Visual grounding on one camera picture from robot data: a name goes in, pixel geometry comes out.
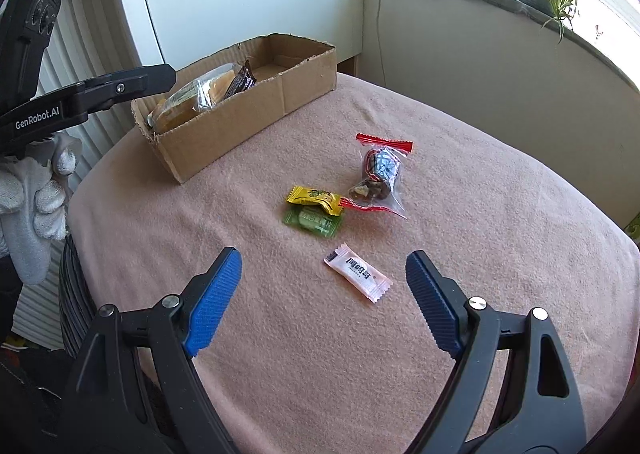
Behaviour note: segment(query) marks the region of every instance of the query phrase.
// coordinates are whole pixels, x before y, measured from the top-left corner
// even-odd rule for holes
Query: snack package with red trim
[[[356,139],[362,145],[362,181],[349,189],[340,204],[361,211],[392,212],[406,219],[399,198],[399,179],[414,144],[366,134],[358,134]]]

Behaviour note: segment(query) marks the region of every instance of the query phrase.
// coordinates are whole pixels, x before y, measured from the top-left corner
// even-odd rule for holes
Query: white power cord
[[[382,42],[380,42],[380,7],[382,0],[378,0],[378,12],[376,13],[376,37],[378,38],[378,53],[380,54],[380,68],[382,68],[382,84],[386,88],[385,61],[382,58]]]

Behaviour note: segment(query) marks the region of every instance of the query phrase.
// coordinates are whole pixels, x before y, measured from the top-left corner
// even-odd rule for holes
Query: snack package
[[[164,134],[254,85],[249,61],[242,67],[224,64],[181,87],[167,100],[160,101],[146,117],[146,122],[156,134]]]
[[[333,237],[341,220],[341,215],[329,215],[317,205],[292,205],[282,218],[285,225],[304,228],[321,237]]]
[[[310,189],[308,187],[294,186],[287,196],[287,202],[294,205],[319,205],[329,215],[340,215],[340,196],[326,190]]]
[[[393,284],[389,278],[367,264],[346,244],[332,251],[324,262],[351,282],[373,303],[377,302]]]
[[[340,204],[361,211],[392,212],[406,219],[399,199],[399,177],[414,144],[366,134],[356,139],[362,145],[362,181],[349,189]]]

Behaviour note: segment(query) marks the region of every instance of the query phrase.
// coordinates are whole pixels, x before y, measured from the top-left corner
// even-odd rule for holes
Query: white candy wrapper
[[[393,284],[372,265],[367,264],[349,246],[342,244],[324,262],[353,284],[372,302],[376,302]]]

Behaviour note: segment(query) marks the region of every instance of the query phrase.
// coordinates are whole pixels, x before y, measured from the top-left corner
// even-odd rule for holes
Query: green candy wrapper
[[[293,205],[282,218],[285,225],[304,228],[322,237],[333,237],[341,220],[341,215],[329,215],[315,205]]]

